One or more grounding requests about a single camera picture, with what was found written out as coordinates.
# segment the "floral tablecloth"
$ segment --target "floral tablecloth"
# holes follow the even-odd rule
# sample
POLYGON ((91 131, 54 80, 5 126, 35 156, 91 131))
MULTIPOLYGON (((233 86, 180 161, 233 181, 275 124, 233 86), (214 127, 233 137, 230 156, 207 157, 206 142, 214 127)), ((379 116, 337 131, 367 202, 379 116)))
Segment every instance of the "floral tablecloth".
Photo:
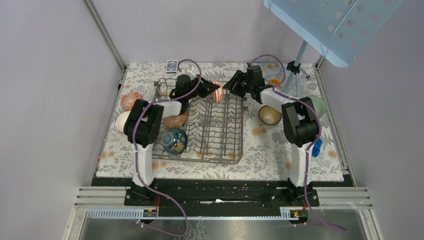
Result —
MULTIPOLYGON (((207 80, 228 81, 236 70, 246 70, 245 63, 200 63, 202 76, 207 80)), ((263 75, 275 72, 279 65, 260 63, 263 75)), ((165 63, 131 63, 122 85, 121 98, 129 92, 139 92, 144 99, 153 100, 153 82, 160 78, 176 78, 177 73, 165 73, 165 63)), ((300 80, 301 96, 320 96, 318 84, 311 64, 302 67, 311 78, 300 80)), ((289 94, 296 95, 295 81, 289 94)), ((249 97, 245 102, 243 156, 238 164, 205 163, 153 159, 152 168, 155 178, 172 179, 231 179, 231 180, 287 180, 292 168, 291 145, 283 131, 283 122, 274 126, 263 124, 258 117, 261 107, 249 97)), ((115 120, 124 110, 117 105, 102 154, 99 156, 97 177, 131 178, 135 172, 133 146, 127 137, 115 127, 115 120)), ((321 153, 311 159, 313 181, 343 181, 340 161, 330 130, 327 114, 321 118, 323 141, 321 153)))

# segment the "blue object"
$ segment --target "blue object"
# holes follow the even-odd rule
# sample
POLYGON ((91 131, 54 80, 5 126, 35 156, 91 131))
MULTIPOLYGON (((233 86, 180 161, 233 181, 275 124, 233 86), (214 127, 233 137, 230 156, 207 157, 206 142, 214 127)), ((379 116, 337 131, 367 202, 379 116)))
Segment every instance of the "blue object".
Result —
POLYGON ((315 142, 315 145, 313 145, 312 157, 314 157, 314 158, 318 157, 318 155, 320 154, 321 145, 323 145, 323 141, 320 138, 320 139, 318 139, 318 141, 315 142))
POLYGON ((187 147, 187 134, 183 130, 177 128, 167 132, 162 137, 162 146, 165 151, 171 154, 180 154, 187 147))
POLYGON ((325 56, 328 52, 326 58, 334 66, 343 68, 402 2, 264 0, 263 4, 320 54, 325 56))

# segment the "wall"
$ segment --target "wall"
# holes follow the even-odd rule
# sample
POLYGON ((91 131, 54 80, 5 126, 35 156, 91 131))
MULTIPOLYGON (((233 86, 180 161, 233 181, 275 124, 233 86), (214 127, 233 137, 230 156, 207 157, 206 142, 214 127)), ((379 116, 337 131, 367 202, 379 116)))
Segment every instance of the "wall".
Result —
POLYGON ((347 68, 322 69, 360 186, 385 240, 421 239, 424 223, 422 0, 406 0, 347 68))
POLYGON ((0 239, 58 240, 120 70, 82 1, 0 3, 0 239))
MULTIPOLYGON (((262 54, 295 60, 302 39, 263 2, 93 0, 127 63, 183 58, 245 63, 262 54)), ((319 57, 308 46, 302 62, 316 63, 319 57)))

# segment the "white bowl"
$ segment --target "white bowl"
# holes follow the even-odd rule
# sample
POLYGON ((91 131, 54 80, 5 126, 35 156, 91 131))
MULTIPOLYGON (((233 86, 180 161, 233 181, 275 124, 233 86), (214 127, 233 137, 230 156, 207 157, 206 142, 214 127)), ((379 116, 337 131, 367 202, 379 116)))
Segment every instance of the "white bowl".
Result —
POLYGON ((121 115, 119 115, 118 118, 116 119, 115 125, 120 132, 124 131, 124 125, 128 119, 128 116, 130 115, 130 112, 131 111, 126 111, 122 113, 121 115))

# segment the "rack wire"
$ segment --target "rack wire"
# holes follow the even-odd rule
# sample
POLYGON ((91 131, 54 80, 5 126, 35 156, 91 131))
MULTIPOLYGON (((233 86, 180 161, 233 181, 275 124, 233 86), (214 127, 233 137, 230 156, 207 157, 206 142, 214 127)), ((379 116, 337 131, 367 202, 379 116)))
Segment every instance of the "rack wire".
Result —
MULTIPOLYGON (((161 78, 154 82, 154 99, 165 99, 175 88, 175 78, 161 78)), ((152 157, 162 160, 237 164, 243 155, 244 98, 223 90, 224 97, 214 102, 212 96, 196 97, 190 102, 188 117, 182 130, 188 136, 184 152, 178 155, 164 151, 161 139, 168 131, 161 125, 152 157)))

